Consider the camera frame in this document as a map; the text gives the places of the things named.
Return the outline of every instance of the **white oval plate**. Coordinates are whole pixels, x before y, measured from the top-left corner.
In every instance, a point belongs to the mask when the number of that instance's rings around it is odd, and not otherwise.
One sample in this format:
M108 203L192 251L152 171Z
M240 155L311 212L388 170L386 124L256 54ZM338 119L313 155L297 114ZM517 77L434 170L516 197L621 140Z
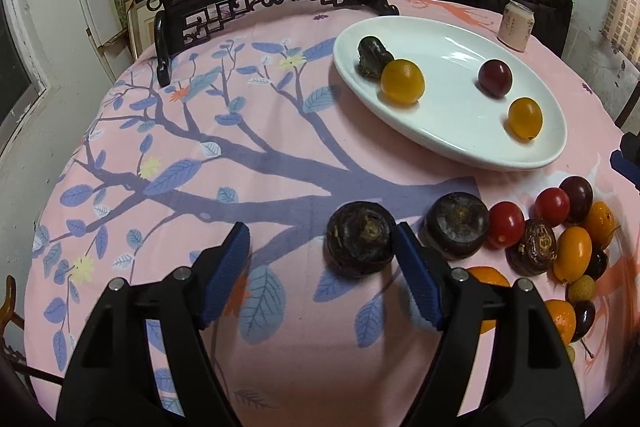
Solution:
M420 68L426 90L415 105L388 105L380 84L357 73L358 44L368 35L378 37L395 58ZM476 87L480 66L490 58L503 60L513 73L513 87L501 100ZM498 171L526 171L549 165L566 144L564 115L545 83L506 49L457 26L404 16L366 19L335 39L334 63L375 115L447 158ZM509 106L521 96L538 102L543 115L542 131L528 143L513 139L505 128Z

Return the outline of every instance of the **round table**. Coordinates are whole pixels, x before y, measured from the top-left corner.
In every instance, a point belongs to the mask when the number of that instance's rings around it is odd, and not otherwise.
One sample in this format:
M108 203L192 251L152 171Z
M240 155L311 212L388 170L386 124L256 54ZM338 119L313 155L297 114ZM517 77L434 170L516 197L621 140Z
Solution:
M433 0L390 0L400 13L452 23L497 42L500 15ZM162 279L220 244L236 221L252 261L222 318L204 335L224 391L246 427L400 424L440 334L420 318L394 261L358 283L337 278L322 254L329 216L377 201L414 225L443 194L464 190L487 206L511 200L527 214L536 195L570 174L590 180L622 224L598 280L596 323L576 344L587 413L622 366L637 318L638 192L609 166L621 133L598 97L535 38L515 55L552 89L568 143L533 172L482 171L405 139L369 112L332 65L335 37L374 16L286 2L231 23L174 59L161 89L149 49L107 93L50 197L26 288L30 365L63 374L84 322L113 277ZM455 101L451 102L455 111ZM501 251L460 266L517 275ZM564 298L547 275L543 298ZM159 325L147 332L165 408L180 411ZM482 336L461 412L482 393L493 333ZM36 381L52 414L59 388Z

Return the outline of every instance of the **wooden chair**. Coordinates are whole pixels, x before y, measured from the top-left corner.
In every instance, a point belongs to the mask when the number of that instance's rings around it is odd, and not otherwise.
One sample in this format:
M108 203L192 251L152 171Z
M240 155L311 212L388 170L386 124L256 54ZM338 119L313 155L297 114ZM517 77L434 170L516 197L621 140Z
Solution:
M2 425L29 425L33 427L53 427L55 422L38 404L31 377L62 383L62 378L49 375L27 366L22 353L7 346L4 342L4 330L13 323L24 329L24 319L15 312L15 279L6 278L6 296L0 307L0 423ZM24 382L18 377L24 376Z

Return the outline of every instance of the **drink can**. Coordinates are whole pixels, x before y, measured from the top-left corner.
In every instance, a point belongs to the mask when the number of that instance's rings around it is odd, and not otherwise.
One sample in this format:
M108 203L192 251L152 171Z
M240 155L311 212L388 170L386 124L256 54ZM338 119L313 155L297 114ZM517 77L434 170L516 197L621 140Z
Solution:
M498 40L516 51L523 52L535 22L536 19L529 8L516 1L510 1L504 8Z

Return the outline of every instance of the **metal screw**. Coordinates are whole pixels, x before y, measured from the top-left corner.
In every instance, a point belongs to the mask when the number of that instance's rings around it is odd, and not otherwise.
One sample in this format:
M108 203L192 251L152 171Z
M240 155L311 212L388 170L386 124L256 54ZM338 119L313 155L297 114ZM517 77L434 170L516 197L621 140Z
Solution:
M118 290L122 290L124 287L125 280L122 277L116 277L115 279L111 279L109 281L109 289L114 292Z
M530 292L533 289L533 283L529 279L518 279L518 288L524 292Z
M180 266L174 270L174 278L178 281L186 281L191 277L191 268L186 266Z
M458 282L465 282L469 279L469 272L464 268L454 268L451 270L451 276Z

